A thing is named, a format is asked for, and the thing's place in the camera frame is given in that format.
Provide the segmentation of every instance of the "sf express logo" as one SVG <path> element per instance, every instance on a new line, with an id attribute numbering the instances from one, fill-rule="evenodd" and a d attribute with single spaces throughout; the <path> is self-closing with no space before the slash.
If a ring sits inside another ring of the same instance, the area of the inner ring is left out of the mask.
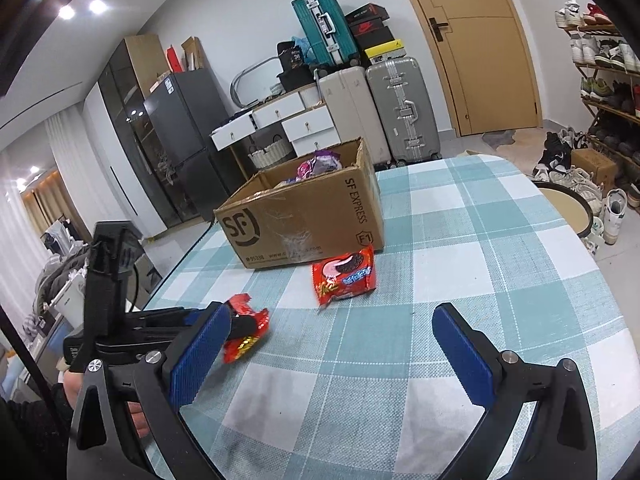
<path id="1" fill-rule="evenodd" d="M 235 215 L 225 216 L 222 225 L 239 247 L 248 247 L 260 239 L 260 226 L 255 216 L 246 208 Z"/>

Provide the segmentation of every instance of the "metal screw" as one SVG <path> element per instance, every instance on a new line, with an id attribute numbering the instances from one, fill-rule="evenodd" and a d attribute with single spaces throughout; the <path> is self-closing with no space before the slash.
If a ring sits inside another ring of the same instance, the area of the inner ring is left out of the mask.
<path id="1" fill-rule="evenodd" d="M 571 359 L 562 359 L 562 368 L 564 368 L 568 372 L 573 372 L 577 366 Z"/>
<path id="2" fill-rule="evenodd" d="M 505 363 L 509 363 L 510 365 L 517 363 L 519 359 L 518 354 L 516 354 L 516 352 L 513 352 L 511 350 L 505 350 L 500 355 L 502 356 L 502 360 Z"/>
<path id="3" fill-rule="evenodd" d="M 100 361 L 100 359 L 94 359 L 89 363 L 87 368 L 90 372 L 97 372 L 100 368 L 102 368 L 102 361 Z"/>
<path id="4" fill-rule="evenodd" d="M 162 352 L 159 350 L 152 350 L 145 356 L 145 361 L 150 365 L 157 363 L 162 358 Z"/>

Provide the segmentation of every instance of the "silver suitcase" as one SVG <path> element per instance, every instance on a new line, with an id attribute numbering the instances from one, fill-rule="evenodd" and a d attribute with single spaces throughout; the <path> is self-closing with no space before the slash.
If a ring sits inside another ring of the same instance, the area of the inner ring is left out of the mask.
<path id="1" fill-rule="evenodd" d="M 334 72 L 319 85 L 340 140 L 362 137 L 374 164 L 390 163 L 389 146 L 363 67 Z"/>
<path id="2" fill-rule="evenodd" d="M 413 57 L 367 68 L 367 82 L 399 165 L 440 157 L 440 138 L 427 87 Z"/>

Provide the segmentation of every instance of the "white curtain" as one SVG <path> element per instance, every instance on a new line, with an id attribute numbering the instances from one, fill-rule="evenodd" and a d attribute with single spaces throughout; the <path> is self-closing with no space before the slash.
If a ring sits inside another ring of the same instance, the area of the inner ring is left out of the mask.
<path id="1" fill-rule="evenodd" d="M 56 164 L 87 229 L 95 223 L 126 220 L 89 142 L 78 108 L 74 105 L 44 121 Z"/>
<path id="2" fill-rule="evenodd" d="M 0 303 L 16 330 L 33 309 L 36 279 L 49 253 L 38 238 L 11 179 L 9 156 L 0 153 Z"/>

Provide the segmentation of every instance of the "blue and white tablecloth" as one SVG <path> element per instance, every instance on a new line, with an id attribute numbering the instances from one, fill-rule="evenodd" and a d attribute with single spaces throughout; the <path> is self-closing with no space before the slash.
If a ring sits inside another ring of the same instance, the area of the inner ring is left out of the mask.
<path id="1" fill-rule="evenodd" d="M 609 479 L 640 440 L 640 366 L 593 259 L 510 162 L 468 156 L 378 175 L 385 250 L 378 288 L 318 312 L 310 265 L 247 270 L 218 226 L 148 308 L 206 307 L 247 292 L 269 335 L 231 365 L 216 360 L 181 410 L 229 480 L 435 479 L 482 414 L 431 331 L 451 301 L 498 349 L 580 369 Z M 526 405 L 492 478 L 513 461 Z M 170 478 L 158 450 L 150 456 Z"/>

